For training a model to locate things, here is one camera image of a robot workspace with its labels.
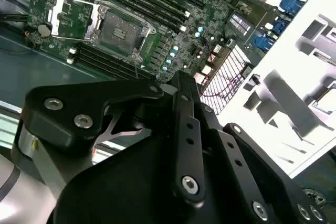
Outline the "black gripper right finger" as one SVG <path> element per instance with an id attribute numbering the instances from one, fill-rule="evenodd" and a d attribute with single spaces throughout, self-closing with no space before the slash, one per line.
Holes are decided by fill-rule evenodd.
<path id="1" fill-rule="evenodd" d="M 220 125 L 194 87 L 208 194 L 195 223 L 327 223 L 311 199 L 237 124 Z"/>

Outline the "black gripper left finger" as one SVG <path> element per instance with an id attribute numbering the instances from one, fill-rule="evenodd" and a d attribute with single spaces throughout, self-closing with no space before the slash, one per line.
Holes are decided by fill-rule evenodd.
<path id="1" fill-rule="evenodd" d="M 22 152 L 58 199 L 80 173 L 147 137 L 168 132 L 178 102 L 193 105 L 193 77 L 44 86 L 22 111 Z"/>

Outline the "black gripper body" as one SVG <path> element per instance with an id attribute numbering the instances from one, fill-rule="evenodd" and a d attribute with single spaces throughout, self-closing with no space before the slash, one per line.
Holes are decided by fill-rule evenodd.
<path id="1" fill-rule="evenodd" d="M 208 194 L 195 104 L 178 102 L 172 128 L 77 175 L 54 223 L 195 223 Z"/>

